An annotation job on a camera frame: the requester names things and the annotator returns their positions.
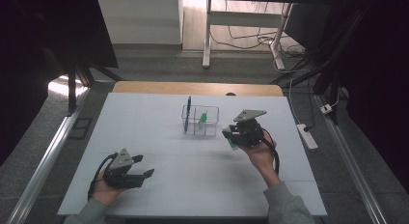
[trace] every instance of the hand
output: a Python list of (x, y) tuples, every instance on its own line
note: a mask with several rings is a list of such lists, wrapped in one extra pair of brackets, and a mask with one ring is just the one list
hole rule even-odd
[[(277, 143), (270, 138), (266, 131), (264, 132), (264, 138), (273, 146), (277, 146)], [(268, 187), (281, 182), (273, 168), (274, 156), (267, 145), (261, 142), (254, 147), (239, 146), (239, 148), (249, 156), (250, 161), (259, 170)]]
[(101, 204), (109, 207), (114, 203), (115, 199), (127, 189), (117, 189), (108, 186), (103, 179), (103, 174), (104, 171), (100, 172), (96, 178), (93, 198), (99, 201)]

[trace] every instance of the table surface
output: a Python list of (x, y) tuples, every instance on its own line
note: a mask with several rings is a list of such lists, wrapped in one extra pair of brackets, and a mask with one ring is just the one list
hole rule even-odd
[[(192, 88), (211, 88), (209, 94), (212, 96), (203, 96), (206, 91), (202, 90), (191, 93)], [(126, 217), (265, 217), (268, 211), (262, 195), (265, 182), (247, 155), (232, 151), (221, 134), (221, 128), (232, 125), (232, 119), (242, 109), (267, 111), (266, 115), (258, 117), (258, 121), (274, 133), (273, 138), (279, 143), (281, 179), (294, 195), (303, 198), (312, 214), (326, 214), (287, 100), (279, 87), (119, 82), (113, 92), (102, 108), (59, 214), (80, 212), (87, 201), (86, 196), (78, 191), (87, 191), (94, 170), (104, 157), (127, 148), (131, 155), (144, 155), (142, 162), (133, 165), (129, 174), (141, 174), (151, 168), (155, 172), (141, 188), (123, 193), (108, 214)], [(226, 97), (226, 92), (238, 96)], [(180, 115), (187, 93), (192, 97), (192, 105), (220, 108), (216, 136), (184, 133)]]

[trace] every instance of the transparent box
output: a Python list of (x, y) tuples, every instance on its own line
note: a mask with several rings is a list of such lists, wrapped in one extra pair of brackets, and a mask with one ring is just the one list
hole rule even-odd
[(219, 122), (219, 107), (191, 105), (189, 117), (187, 117), (186, 109), (187, 105), (184, 105), (181, 113), (186, 134), (216, 135), (217, 123)]

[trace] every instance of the gray sleeve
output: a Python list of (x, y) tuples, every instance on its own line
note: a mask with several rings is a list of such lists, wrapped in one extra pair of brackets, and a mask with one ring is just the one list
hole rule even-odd
[(104, 218), (106, 210), (108, 210), (108, 207), (94, 199), (90, 199), (79, 214), (68, 216), (64, 221), (64, 224), (105, 223)]
[(284, 182), (264, 191), (270, 209), (268, 221), (270, 224), (285, 223), (315, 223), (310, 212), (300, 196), (293, 196)]

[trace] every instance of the white wall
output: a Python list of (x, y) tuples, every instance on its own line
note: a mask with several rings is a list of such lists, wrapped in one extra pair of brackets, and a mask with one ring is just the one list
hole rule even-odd
[(181, 44), (182, 0), (98, 0), (112, 43)]

